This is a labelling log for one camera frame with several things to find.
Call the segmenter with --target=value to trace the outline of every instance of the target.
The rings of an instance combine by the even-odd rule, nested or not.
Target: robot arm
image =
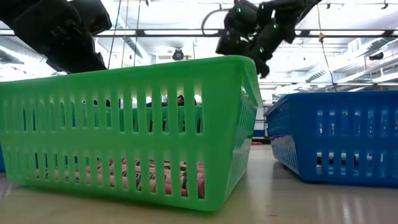
[[[59,72],[106,69],[92,38],[112,26],[99,0],[0,0],[0,21]]]
[[[283,40],[293,42],[296,24],[320,1],[273,0],[259,7],[247,0],[237,1],[224,19],[216,53],[250,57],[264,78],[269,74],[266,62]]]

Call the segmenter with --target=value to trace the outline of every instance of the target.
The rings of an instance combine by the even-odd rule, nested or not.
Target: metal frame
[[[222,29],[126,29],[106,30],[96,37],[219,37]],[[296,37],[319,38],[319,29],[296,29]],[[398,37],[398,29],[322,29],[326,38]],[[0,29],[0,37],[15,37],[13,30]]]

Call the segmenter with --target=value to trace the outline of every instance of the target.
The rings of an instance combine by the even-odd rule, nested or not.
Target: wire
[[[138,24],[139,24],[139,14],[141,12],[141,0],[139,0],[138,2],[138,16],[137,16],[137,30],[138,30]],[[137,56],[137,39],[138,37],[136,36],[136,42],[135,42],[135,46],[134,46],[134,67],[136,66],[136,56]]]
[[[117,14],[117,16],[116,16],[116,23],[115,23],[115,25],[114,25],[114,30],[113,30],[113,38],[112,38],[111,50],[109,51],[108,69],[109,69],[109,66],[111,65],[111,58],[112,58],[112,50],[113,50],[114,36],[116,35],[116,29],[118,28],[118,20],[119,20],[120,5],[121,5],[121,3],[122,3],[122,0],[119,0],[118,14]]]
[[[328,57],[326,56],[326,52],[325,52],[325,47],[323,46],[323,39],[325,38],[325,35],[322,33],[322,27],[321,27],[321,14],[320,14],[320,10],[319,10],[319,4],[317,4],[317,10],[318,10],[318,25],[319,25],[319,42],[322,45],[322,52],[323,52],[323,56],[325,57],[325,62],[326,62],[326,66],[328,67],[329,73],[330,73],[330,77],[331,77],[331,84],[333,85],[333,89],[335,89],[335,91],[337,91],[336,89],[336,84],[335,81],[333,79],[333,74],[331,73],[330,67],[329,67],[329,62],[328,62]]]
[[[203,35],[205,35],[205,24],[206,24],[206,21],[209,19],[209,17],[211,16],[211,15],[213,15],[214,13],[216,13],[216,12],[225,12],[225,11],[229,11],[230,9],[217,9],[217,10],[214,10],[214,11],[211,11],[211,12],[209,12],[206,16],[205,16],[205,18],[202,20],[202,22],[201,22],[201,33],[203,34]]]
[[[129,2],[130,2],[130,0],[127,0],[126,20],[129,18]],[[123,38],[124,41],[126,41],[126,31],[127,31],[127,26],[124,28],[124,38]],[[122,64],[121,64],[122,68],[123,68],[123,61],[124,61],[124,48],[125,48],[125,46],[126,46],[126,43],[123,43]]]

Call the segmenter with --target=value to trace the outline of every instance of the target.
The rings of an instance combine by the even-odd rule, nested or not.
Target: ceiling
[[[125,29],[159,29],[158,32],[164,34],[179,34],[178,32],[181,32],[167,29],[200,29],[203,18],[209,12],[233,6],[232,0],[149,0],[148,6],[145,0],[101,0],[101,2],[107,8],[113,24],[118,18],[118,22],[122,22]],[[384,6],[383,0],[323,1],[319,4],[319,13],[317,8],[314,8],[297,25],[297,29],[318,30],[320,26],[321,29],[341,30],[395,29],[398,27],[396,19],[398,17],[398,0],[387,0],[386,2],[389,3],[389,6],[386,9],[381,9]],[[224,16],[224,12],[213,14],[208,19],[205,28],[222,29]],[[0,23],[0,29],[7,29],[7,27]],[[297,91],[329,91],[322,85],[289,84],[308,82],[309,78],[312,83],[330,83],[330,75],[321,75],[320,77],[316,75],[317,71],[325,69],[325,56],[332,72],[335,72],[335,82],[377,66],[375,62],[366,62],[364,55],[369,52],[359,56],[353,53],[354,40],[361,43],[359,45],[362,47],[366,47],[366,44],[373,41],[369,39],[356,40],[355,38],[326,38],[323,44],[325,54],[317,38],[296,38],[291,45],[281,44],[273,58],[267,63],[271,68],[270,75],[259,81],[263,100],[272,101],[280,95]],[[17,37],[0,37],[0,41],[2,41],[0,50],[5,48],[14,51],[13,56],[25,57],[28,64],[36,63],[40,65],[38,67],[46,68],[38,70],[37,68],[33,69],[32,66],[0,64],[2,74],[9,74],[5,78],[0,77],[0,81],[49,76],[54,73],[44,63],[45,60],[42,56],[35,56],[32,49]],[[109,68],[172,62],[171,56],[176,48],[181,48],[189,59],[218,56],[215,54],[217,37],[133,37],[131,41],[137,42],[137,48],[143,52],[142,58],[134,56],[134,49],[125,44],[123,38],[95,37],[95,41],[97,51],[103,54],[104,61],[109,64]],[[389,60],[395,59],[396,51],[394,49],[394,44],[389,45],[388,49],[384,47],[384,50],[389,52],[389,56],[384,61],[387,61],[388,58]],[[362,81],[358,80],[359,78],[368,80],[366,78],[368,76],[367,73],[347,82]],[[373,72],[373,78],[379,76],[381,76],[380,72]]]

